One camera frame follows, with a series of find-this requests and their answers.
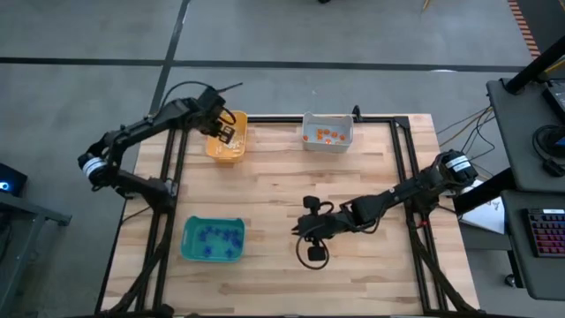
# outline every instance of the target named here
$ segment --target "blue light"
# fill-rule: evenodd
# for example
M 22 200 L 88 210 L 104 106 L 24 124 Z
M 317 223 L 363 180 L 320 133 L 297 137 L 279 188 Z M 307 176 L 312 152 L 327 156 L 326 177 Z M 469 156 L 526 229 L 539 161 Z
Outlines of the blue light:
M 10 184 L 5 181 L 0 181 L 0 190 L 9 191 Z

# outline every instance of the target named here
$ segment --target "paper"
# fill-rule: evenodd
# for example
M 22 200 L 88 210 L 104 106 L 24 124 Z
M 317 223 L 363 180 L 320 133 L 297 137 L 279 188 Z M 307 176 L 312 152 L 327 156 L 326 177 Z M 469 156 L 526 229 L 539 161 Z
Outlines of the paper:
M 470 191 L 473 187 L 480 186 L 481 184 L 482 181 L 476 180 L 472 187 L 465 189 L 463 192 Z M 504 205 L 502 204 L 501 197 L 463 214 L 461 222 L 488 231 L 504 234 Z

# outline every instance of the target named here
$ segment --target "teal basket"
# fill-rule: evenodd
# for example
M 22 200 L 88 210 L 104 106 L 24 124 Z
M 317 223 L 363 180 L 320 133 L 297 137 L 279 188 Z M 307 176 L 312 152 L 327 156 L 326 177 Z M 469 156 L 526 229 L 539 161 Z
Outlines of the teal basket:
M 236 262 L 244 244 L 242 219 L 191 216 L 185 223 L 180 253 L 190 261 Z

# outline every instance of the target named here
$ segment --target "orange striped tape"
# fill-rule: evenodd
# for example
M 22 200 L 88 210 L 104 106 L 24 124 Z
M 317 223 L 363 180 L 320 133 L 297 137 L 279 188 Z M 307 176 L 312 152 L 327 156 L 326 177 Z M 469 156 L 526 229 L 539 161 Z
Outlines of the orange striped tape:
M 518 3 L 516 2 L 516 0 L 508 0 L 508 5 L 510 6 L 510 10 L 514 15 L 514 19 L 516 19 L 516 23 L 518 24 L 518 27 L 520 28 L 520 32 L 522 32 L 522 37 L 526 42 L 526 46 L 530 51 L 531 57 L 533 58 L 539 57 L 540 53 L 538 49 L 538 44 L 536 44 L 536 41 L 533 39 L 533 36 L 531 36 L 530 28 L 528 27 L 528 23 L 526 22 L 526 19 L 524 18 L 522 11 L 518 6 Z

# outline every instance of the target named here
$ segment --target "white container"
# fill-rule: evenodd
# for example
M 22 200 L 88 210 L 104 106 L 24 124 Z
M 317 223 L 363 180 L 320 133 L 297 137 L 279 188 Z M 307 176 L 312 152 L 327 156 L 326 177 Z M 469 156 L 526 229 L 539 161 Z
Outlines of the white container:
M 318 129 L 337 132 L 338 136 L 344 135 L 345 140 L 327 135 L 318 140 Z M 353 141 L 353 117 L 319 117 L 307 112 L 302 119 L 302 136 L 308 137 L 307 140 L 302 139 L 305 150 L 344 153 Z M 331 139 L 331 144 L 326 143 L 327 138 Z

